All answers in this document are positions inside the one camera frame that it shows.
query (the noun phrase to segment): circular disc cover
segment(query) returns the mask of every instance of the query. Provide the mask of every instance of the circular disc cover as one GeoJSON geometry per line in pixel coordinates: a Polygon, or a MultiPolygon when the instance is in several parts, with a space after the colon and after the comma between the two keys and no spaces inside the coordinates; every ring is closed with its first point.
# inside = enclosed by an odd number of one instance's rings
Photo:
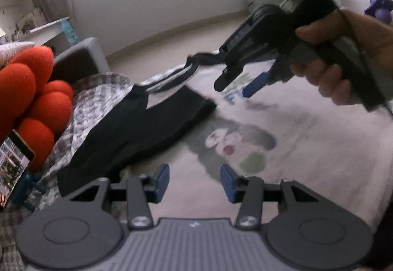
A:
{"type": "Polygon", "coordinates": [[[351,269],[373,242],[366,223],[348,213],[282,213],[267,226],[266,237],[285,261],[312,270],[351,269]]]}
{"type": "Polygon", "coordinates": [[[70,270],[97,264],[122,237],[120,224],[101,208],[61,201],[26,219],[18,229],[16,245],[28,264],[70,270]]]}

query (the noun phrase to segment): white desk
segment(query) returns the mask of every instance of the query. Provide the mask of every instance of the white desk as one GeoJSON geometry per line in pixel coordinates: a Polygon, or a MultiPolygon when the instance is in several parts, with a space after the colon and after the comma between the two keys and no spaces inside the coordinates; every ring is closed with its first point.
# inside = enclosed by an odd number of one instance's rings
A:
{"type": "Polygon", "coordinates": [[[62,18],[60,20],[47,23],[41,27],[32,29],[30,32],[24,34],[20,41],[33,41],[35,42],[36,46],[42,46],[50,39],[53,39],[55,36],[63,32],[61,23],[65,20],[68,20],[69,18],[70,17],[62,18]]]}

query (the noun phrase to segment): beige floor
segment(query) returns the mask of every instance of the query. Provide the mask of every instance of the beige floor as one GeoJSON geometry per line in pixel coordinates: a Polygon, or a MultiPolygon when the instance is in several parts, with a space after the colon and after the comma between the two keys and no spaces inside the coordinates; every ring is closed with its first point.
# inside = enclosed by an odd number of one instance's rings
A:
{"type": "Polygon", "coordinates": [[[109,62],[113,72],[123,73],[138,83],[169,68],[184,63],[189,54],[217,50],[244,21],[246,16],[210,23],[149,46],[130,50],[109,62]]]}

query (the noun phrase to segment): bed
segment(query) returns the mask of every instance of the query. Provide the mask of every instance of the bed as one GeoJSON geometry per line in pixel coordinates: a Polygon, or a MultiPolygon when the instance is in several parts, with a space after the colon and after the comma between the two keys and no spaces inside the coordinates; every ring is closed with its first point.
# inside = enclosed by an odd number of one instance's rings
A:
{"type": "MultiPolygon", "coordinates": [[[[336,107],[304,79],[264,88],[252,99],[240,91],[271,62],[247,65],[223,93],[213,89],[223,64],[219,55],[197,54],[185,65],[139,84],[150,93],[149,106],[189,86],[217,104],[216,112],[171,148],[132,164],[129,175],[170,166],[170,184],[161,204],[152,205],[159,217],[235,218],[219,183],[219,168],[229,163],[241,175],[257,175],[268,183],[295,179],[361,217],[376,230],[393,189],[393,121],[383,110],[368,114],[362,106],[336,107]]],[[[66,166],[89,131],[128,93],[133,83],[125,76],[93,75],[73,86],[74,111],[66,131],[45,163],[42,182],[48,193],[34,192],[29,200],[38,210],[60,197],[56,173],[66,166]]],[[[113,204],[112,213],[126,220],[125,206],[113,204]]],[[[264,206],[263,222],[277,214],[275,204],[264,206]]],[[[8,206],[1,215],[0,270],[22,270],[14,233],[29,215],[8,206]]]]}

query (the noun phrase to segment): gray cartoon animal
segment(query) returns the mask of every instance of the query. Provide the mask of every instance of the gray cartoon animal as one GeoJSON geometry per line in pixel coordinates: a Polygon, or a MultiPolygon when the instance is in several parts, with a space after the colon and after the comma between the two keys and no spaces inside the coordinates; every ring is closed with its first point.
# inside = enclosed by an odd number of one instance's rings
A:
{"type": "Polygon", "coordinates": [[[185,142],[217,181],[223,164],[230,164],[241,175],[261,172],[266,166],[265,152],[276,147],[274,136],[266,130],[218,116],[201,123],[185,137],[185,142]]]}

